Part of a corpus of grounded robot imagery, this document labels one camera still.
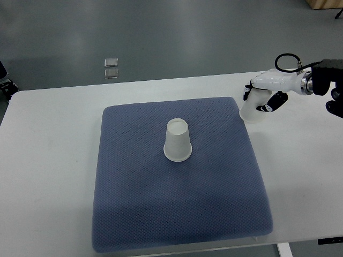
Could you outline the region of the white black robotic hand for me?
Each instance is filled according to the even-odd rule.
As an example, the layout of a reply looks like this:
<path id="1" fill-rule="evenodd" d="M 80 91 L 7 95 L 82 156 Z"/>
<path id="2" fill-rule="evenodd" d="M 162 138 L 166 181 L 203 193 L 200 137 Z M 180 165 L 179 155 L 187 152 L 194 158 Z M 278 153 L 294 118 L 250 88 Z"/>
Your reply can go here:
<path id="1" fill-rule="evenodd" d="M 261 93 L 275 92 L 267 102 L 260 102 L 255 109 L 259 112 L 274 112 L 279 109 L 287 100 L 287 93 L 293 91 L 299 95 L 313 94 L 312 73 L 310 71 L 281 72 L 277 69 L 270 69 L 251 79 L 245 85 L 243 101 L 246 102 L 252 90 Z"/>

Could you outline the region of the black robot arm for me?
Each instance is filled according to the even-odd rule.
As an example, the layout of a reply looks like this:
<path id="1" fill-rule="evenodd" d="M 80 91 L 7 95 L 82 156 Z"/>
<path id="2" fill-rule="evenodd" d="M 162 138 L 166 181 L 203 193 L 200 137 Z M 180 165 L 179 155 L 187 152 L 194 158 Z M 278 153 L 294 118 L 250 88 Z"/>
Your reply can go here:
<path id="1" fill-rule="evenodd" d="M 324 96 L 330 89 L 332 100 L 326 103 L 329 113 L 342 118 L 342 59 L 324 59 L 312 68 L 312 90 L 315 95 Z"/>

